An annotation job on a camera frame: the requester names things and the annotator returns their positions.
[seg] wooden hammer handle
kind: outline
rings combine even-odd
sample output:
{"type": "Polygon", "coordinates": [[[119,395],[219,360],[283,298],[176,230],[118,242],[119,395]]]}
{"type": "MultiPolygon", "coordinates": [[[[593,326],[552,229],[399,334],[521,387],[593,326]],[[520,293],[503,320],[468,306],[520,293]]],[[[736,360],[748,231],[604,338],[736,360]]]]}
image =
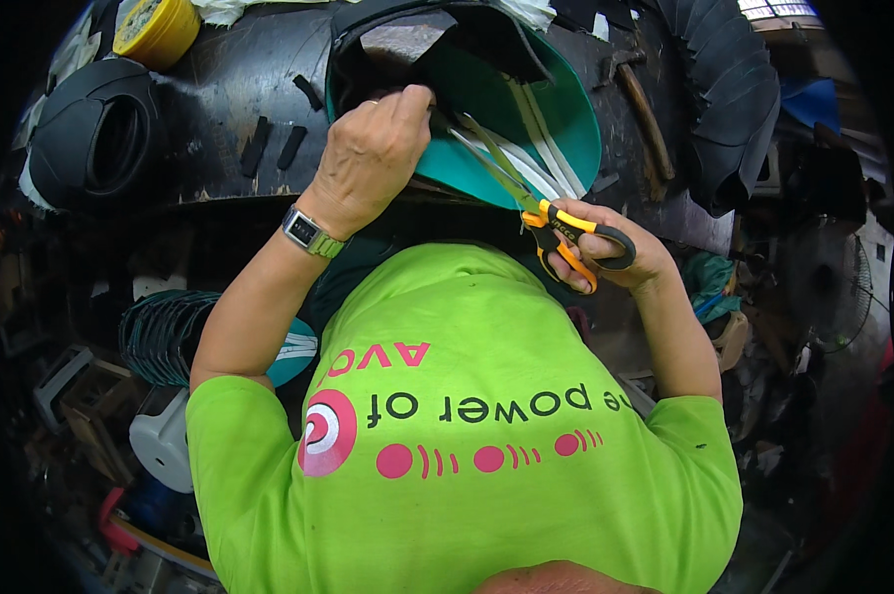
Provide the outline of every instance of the wooden hammer handle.
{"type": "Polygon", "coordinates": [[[664,145],[664,136],[661,136],[661,128],[658,127],[658,120],[655,119],[655,113],[648,104],[647,97],[644,96],[644,89],[638,82],[635,73],[631,71],[631,66],[627,64],[619,64],[619,75],[624,81],[628,94],[631,95],[632,103],[640,116],[642,116],[642,125],[655,151],[658,161],[658,168],[661,176],[666,180],[673,180],[675,177],[675,167],[671,164],[671,158],[668,156],[668,148],[664,145]]]}

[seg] scissor handle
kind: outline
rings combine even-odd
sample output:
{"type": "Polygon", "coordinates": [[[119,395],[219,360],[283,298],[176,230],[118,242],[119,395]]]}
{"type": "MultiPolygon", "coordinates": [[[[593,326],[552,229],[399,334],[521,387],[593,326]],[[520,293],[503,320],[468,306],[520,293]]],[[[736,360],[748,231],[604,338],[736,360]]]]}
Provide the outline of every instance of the scissor handle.
{"type": "Polygon", "coordinates": [[[547,199],[543,199],[539,203],[540,212],[546,215],[549,225],[555,227],[560,233],[566,236],[573,244],[578,244],[579,236],[583,233],[591,233],[600,238],[604,238],[610,242],[619,244],[623,249],[622,255],[615,257],[599,257],[594,261],[598,266],[606,270],[624,270],[631,266],[635,261],[635,244],[625,233],[622,233],[615,227],[592,222],[591,220],[583,220],[573,217],[571,214],[553,206],[547,199]]]}
{"type": "Polygon", "coordinates": [[[533,236],[536,238],[536,255],[539,257],[539,262],[542,263],[546,273],[553,279],[562,282],[555,269],[549,264],[549,254],[558,253],[572,270],[582,275],[585,280],[588,280],[592,287],[589,293],[595,293],[595,290],[599,288],[599,279],[596,278],[595,273],[586,268],[582,260],[572,254],[568,246],[556,237],[556,234],[552,232],[552,228],[546,224],[546,220],[538,215],[526,212],[522,216],[525,226],[529,228],[529,231],[532,231],[533,236]]]}

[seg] silver watch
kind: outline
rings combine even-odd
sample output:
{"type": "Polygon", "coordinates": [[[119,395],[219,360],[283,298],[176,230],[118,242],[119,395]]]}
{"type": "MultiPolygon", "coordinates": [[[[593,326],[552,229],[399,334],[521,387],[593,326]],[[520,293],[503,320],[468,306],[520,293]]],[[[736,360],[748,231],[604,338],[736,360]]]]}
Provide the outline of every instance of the silver watch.
{"type": "Polygon", "coordinates": [[[292,204],[282,219],[282,232],[309,254],[335,257],[344,242],[332,239],[313,220],[306,217],[292,204]]]}

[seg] yellow and black scissors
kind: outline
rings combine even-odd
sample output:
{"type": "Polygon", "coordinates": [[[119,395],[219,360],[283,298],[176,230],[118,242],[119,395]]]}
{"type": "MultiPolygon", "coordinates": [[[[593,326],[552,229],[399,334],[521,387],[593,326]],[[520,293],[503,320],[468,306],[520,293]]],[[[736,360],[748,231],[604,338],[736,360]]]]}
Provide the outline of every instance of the yellow and black scissors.
{"type": "Polygon", "coordinates": [[[549,254],[556,252],[568,262],[568,265],[572,270],[575,270],[588,280],[592,286],[592,293],[595,293],[595,290],[598,288],[595,274],[588,270],[582,261],[569,251],[568,247],[556,237],[555,233],[553,233],[553,229],[562,233],[572,242],[572,244],[578,245],[579,237],[583,235],[583,233],[591,233],[610,242],[619,244],[624,248],[624,253],[622,255],[617,257],[603,257],[595,260],[595,263],[598,266],[601,266],[606,270],[624,270],[631,265],[635,260],[635,244],[632,243],[631,239],[625,233],[622,233],[615,227],[609,227],[608,225],[598,224],[589,220],[578,219],[553,206],[549,200],[545,198],[536,198],[536,195],[533,194],[532,190],[529,189],[529,186],[526,185],[523,176],[512,165],[510,159],[507,158],[506,153],[504,153],[487,134],[486,130],[477,124],[476,120],[471,117],[470,114],[464,114],[464,120],[465,124],[472,128],[480,142],[486,146],[489,154],[496,162],[489,160],[482,151],[464,138],[455,128],[449,126],[447,131],[464,145],[473,156],[476,157],[476,160],[480,161],[480,163],[486,167],[490,175],[492,175],[500,185],[516,198],[516,201],[523,208],[521,215],[525,226],[528,227],[529,231],[532,231],[533,236],[536,237],[536,254],[539,256],[539,260],[543,263],[543,268],[546,269],[546,272],[550,277],[560,280],[555,270],[549,264],[549,254]]]}

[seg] scissor blade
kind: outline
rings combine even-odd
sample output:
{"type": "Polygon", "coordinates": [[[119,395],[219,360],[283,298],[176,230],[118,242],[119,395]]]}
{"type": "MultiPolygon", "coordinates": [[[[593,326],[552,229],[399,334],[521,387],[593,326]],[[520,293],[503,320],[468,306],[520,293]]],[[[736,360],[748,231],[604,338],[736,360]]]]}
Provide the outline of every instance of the scissor blade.
{"type": "Polygon", "coordinates": [[[447,128],[447,131],[450,132],[450,134],[457,139],[465,149],[469,150],[476,160],[480,161],[480,164],[489,172],[489,175],[493,176],[493,179],[499,182],[499,184],[503,186],[503,189],[515,198],[516,202],[523,210],[534,215],[540,214],[539,203],[536,201],[536,197],[532,195],[529,188],[513,179],[509,173],[503,171],[495,162],[488,160],[487,156],[483,154],[483,151],[464,138],[455,128],[447,128]]]}
{"type": "Polygon", "coordinates": [[[496,161],[496,164],[498,164],[503,171],[509,173],[513,180],[516,180],[520,184],[525,185],[525,180],[523,179],[523,176],[520,174],[519,170],[513,166],[513,164],[510,162],[509,157],[507,157],[506,153],[504,153],[500,149],[500,147],[496,145],[496,143],[493,141],[493,138],[491,138],[487,134],[487,131],[483,129],[483,126],[481,126],[480,123],[477,122],[477,120],[475,120],[469,113],[464,113],[463,119],[465,120],[464,124],[472,128],[473,133],[476,134],[477,138],[480,139],[480,142],[483,143],[484,146],[486,146],[489,154],[492,155],[493,160],[496,161]]]}

